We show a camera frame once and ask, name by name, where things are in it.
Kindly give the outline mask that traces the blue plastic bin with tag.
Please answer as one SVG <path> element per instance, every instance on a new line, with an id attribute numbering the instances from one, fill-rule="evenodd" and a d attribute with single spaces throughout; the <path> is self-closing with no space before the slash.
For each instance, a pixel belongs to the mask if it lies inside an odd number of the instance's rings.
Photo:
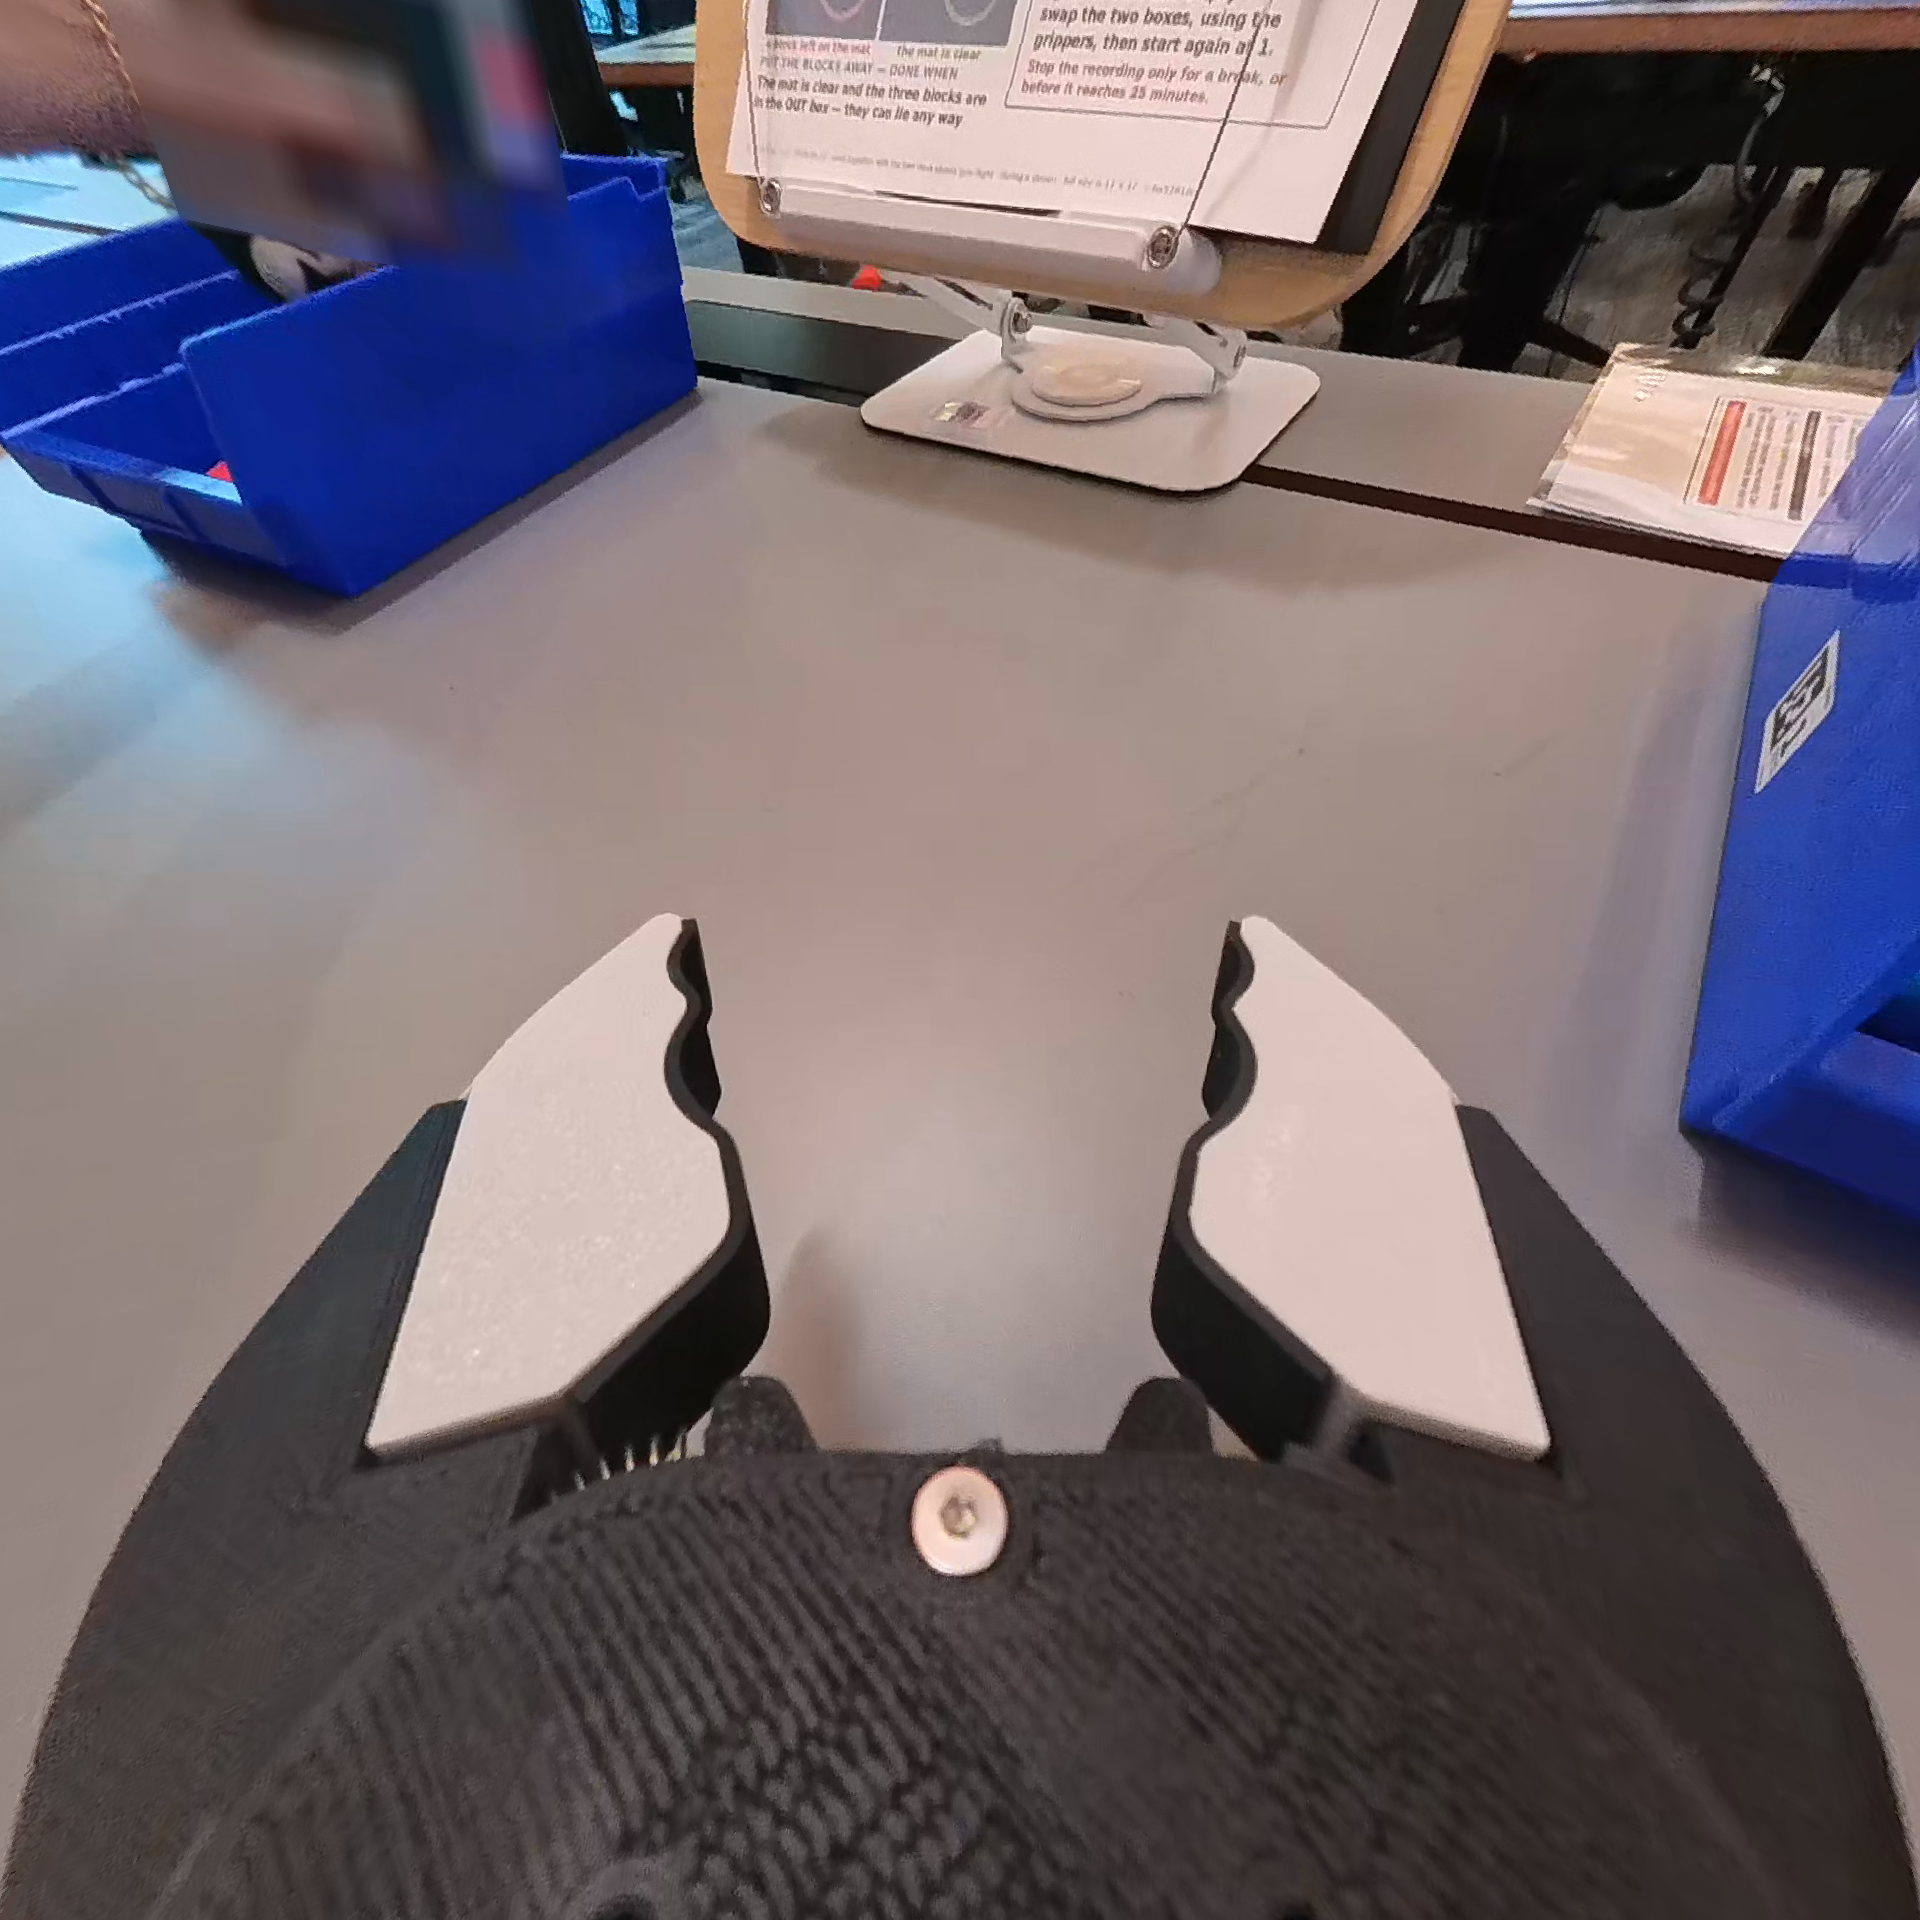
<path id="1" fill-rule="evenodd" d="M 1917 1213 L 1917 365 L 1759 605 L 1679 1120 Z"/>

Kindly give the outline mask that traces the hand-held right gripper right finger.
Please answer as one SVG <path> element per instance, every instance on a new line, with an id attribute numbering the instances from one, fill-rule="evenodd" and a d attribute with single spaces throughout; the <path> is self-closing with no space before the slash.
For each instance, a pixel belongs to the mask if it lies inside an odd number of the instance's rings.
<path id="1" fill-rule="evenodd" d="M 1270 919 L 1228 926 L 1212 1022 L 1151 1282 L 1175 1370 L 1265 1459 L 1375 1429 L 1548 1459 L 1448 1081 Z"/>

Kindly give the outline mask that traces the person's left hand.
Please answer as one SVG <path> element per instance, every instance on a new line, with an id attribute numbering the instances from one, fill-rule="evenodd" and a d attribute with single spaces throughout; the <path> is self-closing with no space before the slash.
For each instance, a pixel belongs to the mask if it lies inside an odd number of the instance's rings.
<path id="1" fill-rule="evenodd" d="M 384 46 L 273 5 L 125 1 L 107 18 L 164 165 L 189 151 L 427 159 L 412 82 Z"/>

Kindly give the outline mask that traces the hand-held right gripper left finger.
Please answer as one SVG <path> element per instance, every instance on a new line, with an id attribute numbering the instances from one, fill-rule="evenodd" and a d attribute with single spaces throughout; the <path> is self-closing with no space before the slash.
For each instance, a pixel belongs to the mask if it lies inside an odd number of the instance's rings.
<path id="1" fill-rule="evenodd" d="M 523 1431 L 567 1463 L 643 1463 L 747 1368 L 769 1286 L 711 1018 L 697 921 L 654 915 L 473 1077 L 372 1456 Z"/>

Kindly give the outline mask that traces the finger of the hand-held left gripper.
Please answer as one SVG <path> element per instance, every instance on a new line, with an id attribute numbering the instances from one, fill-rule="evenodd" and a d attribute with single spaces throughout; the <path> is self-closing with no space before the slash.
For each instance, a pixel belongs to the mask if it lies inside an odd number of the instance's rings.
<path id="1" fill-rule="evenodd" d="M 381 269 L 381 259 L 297 246 L 262 233 L 245 235 L 245 277 L 278 304 L 316 297 Z"/>

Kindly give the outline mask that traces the instruction sheet on stand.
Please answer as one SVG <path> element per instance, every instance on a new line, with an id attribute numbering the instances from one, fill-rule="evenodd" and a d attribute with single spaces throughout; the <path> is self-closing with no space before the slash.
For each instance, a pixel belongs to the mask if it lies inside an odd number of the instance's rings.
<path id="1" fill-rule="evenodd" d="M 1319 376 L 1252 335 L 1325 314 L 1398 254 L 1432 203 L 1509 5 L 1460 1 L 1452 41 L 1359 254 L 1193 223 L 909 198 L 728 171 L 751 7 L 699 5 L 697 157 L 732 233 L 787 255 L 873 265 L 957 319 L 929 362 L 864 400 L 911 441 L 1163 494 L 1241 479 Z"/>

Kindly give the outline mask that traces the paper sheet in plastic sleeve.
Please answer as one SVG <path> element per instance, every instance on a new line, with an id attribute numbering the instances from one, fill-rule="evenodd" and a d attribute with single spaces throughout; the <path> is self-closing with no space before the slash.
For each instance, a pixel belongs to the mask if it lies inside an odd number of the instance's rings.
<path id="1" fill-rule="evenodd" d="M 1843 559 L 1912 482 L 1912 369 L 1620 344 L 1528 502 L 1763 559 Z"/>

